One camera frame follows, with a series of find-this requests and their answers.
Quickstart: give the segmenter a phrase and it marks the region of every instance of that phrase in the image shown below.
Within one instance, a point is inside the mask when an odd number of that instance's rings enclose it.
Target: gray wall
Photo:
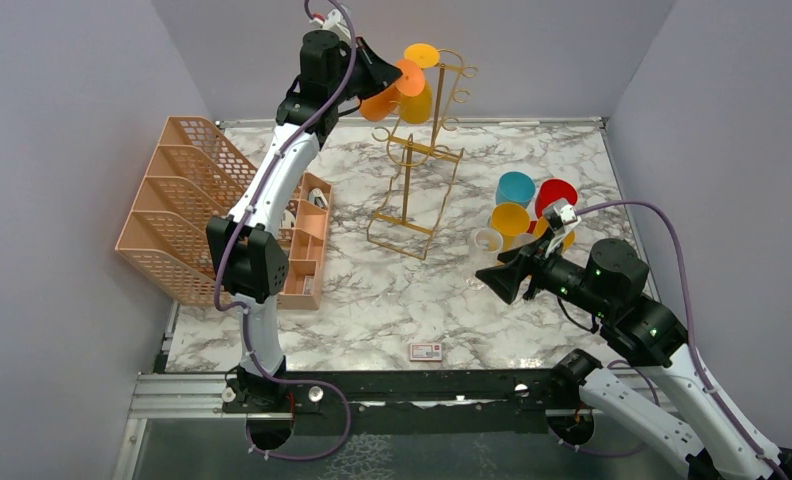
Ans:
[[[679,0],[608,133],[624,195],[676,223],[703,356],[792,446],[792,0]],[[669,237],[636,219],[679,311]]]
[[[302,1],[153,0],[214,118],[272,118],[298,73]],[[609,115],[673,0],[349,1],[395,62],[428,42],[479,69],[461,116]],[[314,11],[327,12],[324,0]]]
[[[169,298],[113,246],[170,114],[148,0],[0,0],[0,479],[108,478]]]

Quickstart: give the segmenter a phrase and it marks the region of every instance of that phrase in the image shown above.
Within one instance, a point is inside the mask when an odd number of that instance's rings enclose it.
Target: metal stand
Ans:
[[[390,178],[390,184],[388,186],[384,202],[373,212],[370,218],[370,222],[367,225],[367,240],[376,245],[389,248],[390,250],[394,250],[420,260],[425,260],[426,256],[428,255],[428,250],[431,247],[432,240],[434,239],[434,234],[437,231],[440,220],[443,218],[443,211],[446,207],[446,201],[449,199],[449,194],[452,192],[452,185],[455,183],[455,175],[458,172],[458,163],[464,156],[463,148],[459,152],[453,153],[448,146],[438,144],[438,134],[440,133],[441,128],[450,132],[456,130],[456,126],[447,124],[447,122],[452,121],[455,123],[460,123],[457,118],[449,115],[449,106],[453,101],[455,103],[465,103],[467,101],[469,92],[463,88],[459,88],[458,84],[461,78],[472,78],[475,76],[477,71],[476,67],[474,66],[464,65],[464,59],[458,53],[446,49],[441,49],[440,52],[454,56],[457,59],[457,64],[453,65],[447,63],[438,63],[435,67],[433,67],[438,70],[438,76],[437,94],[435,95],[434,112],[431,118],[431,140],[429,143],[426,145],[415,142],[413,134],[409,134],[407,138],[397,136],[396,131],[401,124],[401,119],[396,121],[396,125],[393,126],[392,130],[388,130],[385,127],[376,127],[372,135],[375,140],[379,142],[386,142],[385,151],[387,152],[387,156],[393,163],[399,165],[399,170],[397,170],[396,174]],[[441,110],[441,100],[444,97],[443,93],[445,90],[445,78],[447,71],[453,72],[455,74],[455,79],[451,89],[449,90],[449,95],[446,96],[446,104]],[[378,130],[384,131],[385,135],[376,135]],[[401,154],[396,155],[391,151],[393,144],[400,145],[402,147]],[[419,153],[422,155],[422,158],[420,158],[418,161],[415,161],[414,153]],[[449,187],[447,188],[446,193],[443,195],[443,200],[440,205],[440,211],[437,215],[437,220],[435,221],[434,225],[423,226],[409,221],[408,199],[410,195],[412,171],[415,168],[425,164],[429,158],[452,163],[453,169],[452,176],[449,179]],[[396,184],[396,181],[399,180],[399,177],[402,175],[403,171],[405,174],[405,185],[402,189],[404,197],[402,199],[401,212],[399,215],[388,215],[385,213],[385,210],[390,207],[390,198],[394,192],[394,185]],[[411,251],[404,248],[404,246],[396,245],[392,239],[376,238],[372,234],[371,228],[373,223],[377,220],[381,220],[392,225],[405,227],[413,232],[420,233],[426,237],[423,247],[420,251]]]

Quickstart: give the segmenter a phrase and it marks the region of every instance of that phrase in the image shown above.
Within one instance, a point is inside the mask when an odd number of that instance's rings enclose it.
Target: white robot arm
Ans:
[[[362,37],[351,38],[350,22],[344,22],[338,9],[325,18],[314,16],[312,23],[320,28],[304,36],[300,74],[278,107],[263,164],[228,216],[213,217],[207,227],[217,277],[234,296],[233,305],[244,307],[241,366],[254,376],[274,375],[284,365],[276,296],[289,265],[276,239],[287,202],[337,124],[338,105],[377,95],[402,75]],[[260,365],[254,364],[252,351]],[[266,402],[270,396],[267,388]]]
[[[289,123],[275,127],[264,163],[258,169],[258,173],[249,188],[246,189],[243,198],[229,213],[234,222],[240,222],[245,217],[247,227],[255,228],[258,225],[263,225],[267,233],[278,238],[287,202],[290,201],[293,190],[305,169],[319,153],[319,142],[316,136],[303,133],[293,141],[284,157],[276,156],[281,145],[298,128],[298,125]],[[272,176],[267,179],[265,173],[270,169],[272,169]],[[259,186],[263,186],[261,199],[254,206],[250,206],[250,199]],[[249,215],[244,215],[247,209],[250,209]],[[254,297],[244,293],[234,294],[235,301],[243,302],[249,308],[248,317],[245,320],[241,319],[241,321],[249,322],[248,328],[245,329],[249,335],[248,344],[258,352],[261,366],[270,374],[276,373],[284,361],[284,353],[278,342],[277,298],[275,295],[270,295],[266,301],[258,302]],[[252,374],[260,374],[245,348],[240,365]]]
[[[701,359],[703,371],[695,368],[685,327],[667,307],[643,293],[649,266],[634,248],[620,239],[600,240],[582,268],[564,259],[558,248],[557,237],[563,238],[578,224],[573,207],[562,200],[543,213],[550,228],[541,238],[500,254],[504,265],[479,270],[476,277],[510,304],[519,284],[530,276],[526,300],[547,290],[601,319],[600,335],[666,393],[695,432],[694,443],[690,438],[686,444],[681,440],[691,435],[690,429],[676,424],[670,430],[675,419],[646,405],[612,380],[610,372],[598,368],[595,359],[577,351],[557,368],[567,372],[565,377],[581,399],[600,406],[629,427],[677,470],[687,470],[690,478],[792,478],[792,450],[777,447],[759,433],[720,389]],[[582,359],[590,360],[577,365]],[[568,368],[565,362],[576,368]],[[713,388],[705,388],[703,375]],[[696,440],[705,448],[694,452]]]

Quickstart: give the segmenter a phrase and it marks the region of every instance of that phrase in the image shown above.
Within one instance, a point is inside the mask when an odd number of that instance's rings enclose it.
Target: blue cup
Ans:
[[[508,172],[499,177],[496,187],[496,205],[516,203],[528,208],[537,189],[534,180],[522,172]]]

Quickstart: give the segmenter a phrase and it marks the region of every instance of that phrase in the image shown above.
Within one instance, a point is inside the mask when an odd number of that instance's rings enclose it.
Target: white marble table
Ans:
[[[576,347],[603,361],[618,358],[601,338],[566,321],[553,296],[519,299],[508,306],[486,288],[468,289],[459,271],[466,238],[486,223],[496,181],[506,171],[520,170],[538,181],[563,178],[577,186],[579,206],[620,198],[596,127],[465,125],[447,133],[442,141],[466,148],[466,154],[425,261],[366,240],[370,213],[381,203],[396,169],[371,132],[369,126],[337,127],[310,167],[332,183],[334,214],[321,308],[279,312],[279,338],[289,369],[540,367],[553,365]],[[271,128],[229,129],[226,135],[259,164]],[[634,243],[623,209],[591,214],[576,232],[576,243],[566,255],[580,264],[601,238]],[[589,323],[584,312],[572,306],[569,310]],[[443,362],[409,362],[408,344],[413,342],[443,344]],[[180,309],[167,371],[224,371],[240,354],[234,313]]]

